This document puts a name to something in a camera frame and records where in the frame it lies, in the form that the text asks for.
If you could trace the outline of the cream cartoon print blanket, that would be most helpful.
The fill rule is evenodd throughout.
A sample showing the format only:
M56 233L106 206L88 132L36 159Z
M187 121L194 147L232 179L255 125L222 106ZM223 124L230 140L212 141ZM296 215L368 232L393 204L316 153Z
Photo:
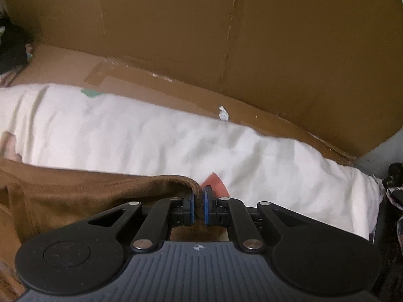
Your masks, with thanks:
M377 179L291 138L66 85L1 90L1 130L30 165L127 175L216 174L229 195L271 201L368 238L383 193Z

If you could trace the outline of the brown cardboard sheet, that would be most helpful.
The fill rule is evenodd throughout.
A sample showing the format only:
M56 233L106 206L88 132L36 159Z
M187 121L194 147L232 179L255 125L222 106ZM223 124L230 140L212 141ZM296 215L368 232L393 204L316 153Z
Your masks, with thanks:
M276 113L361 157L402 127L402 0L6 0L45 44Z

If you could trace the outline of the brown t-shirt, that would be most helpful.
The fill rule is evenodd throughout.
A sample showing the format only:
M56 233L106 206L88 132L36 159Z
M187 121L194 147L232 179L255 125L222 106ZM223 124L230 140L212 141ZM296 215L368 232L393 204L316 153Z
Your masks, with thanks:
M28 239L130 201L150 206L188 192L195 194L196 224L176 228L172 240L226 239L224 228L202 224L202 186L188 177L42 168L1 159L1 301L14 301L25 291L14 258Z

